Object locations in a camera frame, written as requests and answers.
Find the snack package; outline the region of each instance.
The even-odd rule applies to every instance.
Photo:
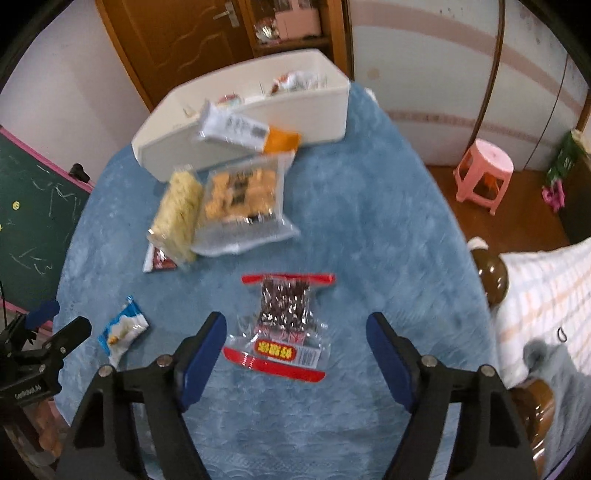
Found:
[[[242,105],[244,100],[242,97],[236,93],[231,93],[230,95],[224,95],[221,97],[217,102],[216,106],[223,107],[223,108],[230,108],[235,107],[238,105]]]
[[[174,263],[166,254],[152,244],[148,244],[148,251],[144,259],[144,273],[150,273],[158,270],[174,270],[177,264]]]
[[[273,82],[271,95],[302,90],[316,90],[320,87],[320,76],[313,72],[288,72]]]
[[[201,110],[197,130],[195,141],[225,142],[265,154],[297,150],[301,141],[299,133],[285,132],[211,102]]]
[[[294,153],[255,157],[209,173],[193,252],[239,254],[298,236],[283,215],[283,181]]]
[[[333,274],[245,275],[261,292],[261,309],[239,319],[223,353],[243,367],[281,377],[319,382],[326,376],[330,339],[311,308],[314,291],[335,283]]]
[[[127,297],[127,305],[111,320],[99,336],[100,346],[109,355],[109,363],[117,368],[133,341],[148,329],[148,322],[134,302]]]
[[[188,170],[176,171],[160,202],[148,240],[177,265],[195,260],[191,243],[195,234],[203,186]]]

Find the pink plastic stool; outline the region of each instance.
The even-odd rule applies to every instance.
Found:
[[[467,173],[462,180],[460,171],[465,169],[467,169]],[[474,193],[474,188],[486,173],[503,181],[503,185],[498,189],[496,198],[493,200],[486,199]],[[471,200],[480,206],[489,208],[491,215],[494,215],[501,200],[505,196],[509,181],[513,175],[513,162],[509,158],[509,155],[499,147],[478,138],[468,149],[460,164],[453,171],[453,174],[457,184],[456,200],[458,202]]]

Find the wooden door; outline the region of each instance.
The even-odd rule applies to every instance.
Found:
[[[96,0],[96,5],[150,110],[177,85],[253,58],[237,0]],[[227,6],[235,8],[235,17],[225,14]]]

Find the pink stripe on wall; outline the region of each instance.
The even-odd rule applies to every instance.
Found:
[[[353,0],[351,20],[354,27],[381,27],[410,31],[446,40],[490,57],[495,54],[496,37],[452,18],[419,8],[373,0]],[[515,49],[503,45],[501,63],[538,83],[552,95],[558,95],[560,83]],[[559,100],[576,115],[580,115],[583,104],[571,94],[563,90]]]
[[[434,112],[416,112],[416,111],[400,111],[394,110],[387,112],[388,116],[392,121],[396,122],[416,122],[422,124],[436,124],[436,125],[450,125],[453,127],[464,127],[474,128],[476,125],[476,119],[465,118],[457,115],[448,115],[446,113],[434,113]],[[517,138],[524,142],[537,145],[538,138],[528,133],[515,130],[512,128],[504,127],[503,125],[494,124],[491,122],[483,122],[481,130],[485,132],[493,132],[504,135],[506,137]],[[542,140],[540,145],[546,145],[548,147],[555,147],[551,142]]]
[[[496,38],[452,18],[419,8],[372,1],[352,1],[353,26],[395,28],[440,38],[484,55],[495,54]]]

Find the door frame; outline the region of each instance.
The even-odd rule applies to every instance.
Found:
[[[135,89],[138,91],[139,96],[146,104],[146,107],[148,107],[148,110],[152,112],[154,108],[156,108],[156,106],[154,105],[154,102],[148,95],[148,92],[144,88],[144,85],[140,81],[137,72],[135,71],[133,65],[131,64],[131,61],[129,60],[129,57],[125,53],[123,45],[121,45],[121,42],[117,38],[117,33],[115,32],[115,28],[111,23],[111,19],[109,18],[109,14],[107,13],[107,9],[105,7],[105,4],[103,3],[103,0],[96,0],[95,3],[96,9],[99,11],[100,19],[103,21],[103,25],[105,26],[105,30],[107,31],[107,35],[111,39],[111,43],[115,47],[115,51],[117,52],[117,55],[119,56],[119,59],[121,60],[121,63],[123,64],[125,71],[129,76],[129,79],[131,80],[131,83],[134,84]]]

